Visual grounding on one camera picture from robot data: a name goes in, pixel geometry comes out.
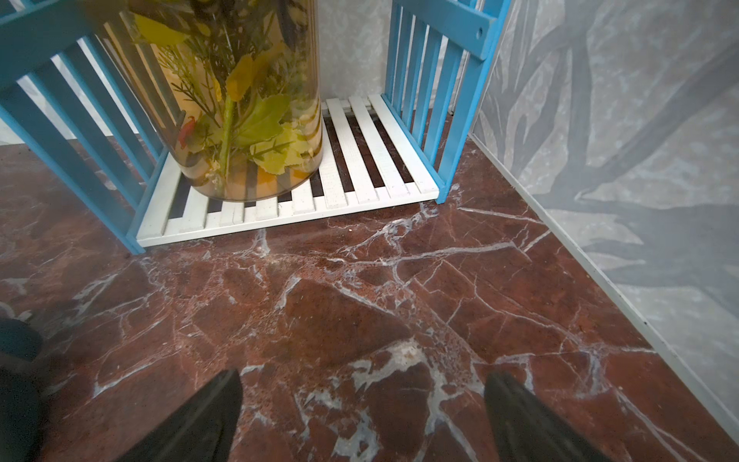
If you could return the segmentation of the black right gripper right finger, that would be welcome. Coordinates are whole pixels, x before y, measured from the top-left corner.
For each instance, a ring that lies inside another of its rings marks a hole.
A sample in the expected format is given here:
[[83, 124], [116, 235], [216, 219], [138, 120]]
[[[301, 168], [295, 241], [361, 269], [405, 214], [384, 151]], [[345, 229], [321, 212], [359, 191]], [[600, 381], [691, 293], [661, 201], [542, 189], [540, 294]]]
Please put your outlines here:
[[484, 401], [501, 461], [610, 461], [509, 373], [489, 373]]

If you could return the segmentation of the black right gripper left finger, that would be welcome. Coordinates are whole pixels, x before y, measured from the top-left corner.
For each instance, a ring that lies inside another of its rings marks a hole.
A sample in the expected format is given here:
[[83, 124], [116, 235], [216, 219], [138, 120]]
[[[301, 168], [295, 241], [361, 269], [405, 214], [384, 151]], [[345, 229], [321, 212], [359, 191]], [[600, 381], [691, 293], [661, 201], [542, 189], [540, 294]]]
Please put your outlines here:
[[226, 461], [242, 407], [239, 373], [223, 370], [120, 461]]

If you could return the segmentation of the teal alarm clock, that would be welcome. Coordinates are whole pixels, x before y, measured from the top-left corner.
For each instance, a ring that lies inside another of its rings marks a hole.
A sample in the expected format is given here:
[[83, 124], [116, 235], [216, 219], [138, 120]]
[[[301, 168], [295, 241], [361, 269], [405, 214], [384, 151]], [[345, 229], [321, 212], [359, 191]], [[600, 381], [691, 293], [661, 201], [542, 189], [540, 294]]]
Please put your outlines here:
[[[42, 336], [28, 323], [1, 320], [1, 359], [32, 363], [42, 350]], [[42, 403], [28, 373], [13, 363], [1, 365], [1, 460], [29, 461], [38, 448]]]

